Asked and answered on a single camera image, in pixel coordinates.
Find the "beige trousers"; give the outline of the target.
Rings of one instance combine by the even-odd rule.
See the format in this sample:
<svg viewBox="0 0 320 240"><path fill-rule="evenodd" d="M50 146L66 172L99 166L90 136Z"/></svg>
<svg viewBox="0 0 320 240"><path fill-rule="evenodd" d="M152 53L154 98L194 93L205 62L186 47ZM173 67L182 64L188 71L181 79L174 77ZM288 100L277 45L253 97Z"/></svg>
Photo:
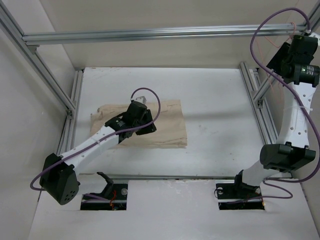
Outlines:
<svg viewBox="0 0 320 240"><path fill-rule="evenodd" d="M156 131L145 135L133 134L117 145L117 148L176 149L188 145L185 119L180 100L161 103L160 115L155 121ZM109 119L127 110L128 104L105 104L90 116L90 135L93 136Z"/></svg>

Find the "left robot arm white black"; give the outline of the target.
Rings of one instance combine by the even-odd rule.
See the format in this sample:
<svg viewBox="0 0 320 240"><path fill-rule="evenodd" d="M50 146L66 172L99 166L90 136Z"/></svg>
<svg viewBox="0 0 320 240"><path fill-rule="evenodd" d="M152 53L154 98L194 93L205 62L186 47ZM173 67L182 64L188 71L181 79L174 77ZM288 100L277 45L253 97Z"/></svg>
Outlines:
<svg viewBox="0 0 320 240"><path fill-rule="evenodd" d="M151 110L144 102L132 100L125 112L105 122L77 147L61 155L50 154L45 159L39 184L60 205L66 205L79 193L78 175L89 163L133 134L146 135L156 130Z"/></svg>

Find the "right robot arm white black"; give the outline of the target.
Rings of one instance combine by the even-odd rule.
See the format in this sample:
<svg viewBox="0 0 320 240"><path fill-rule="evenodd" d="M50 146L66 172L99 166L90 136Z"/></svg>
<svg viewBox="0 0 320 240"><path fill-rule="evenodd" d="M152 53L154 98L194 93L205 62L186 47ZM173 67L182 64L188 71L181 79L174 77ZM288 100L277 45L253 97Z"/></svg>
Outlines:
<svg viewBox="0 0 320 240"><path fill-rule="evenodd" d="M310 149L308 125L320 136L311 120L311 102L320 83L320 68L312 65L319 39L314 34L294 35L265 66L283 86L284 109L277 140L263 145L259 160L241 170L234 179L232 193L237 198L252 196L266 180L278 173L298 170L311 163L316 151Z"/></svg>

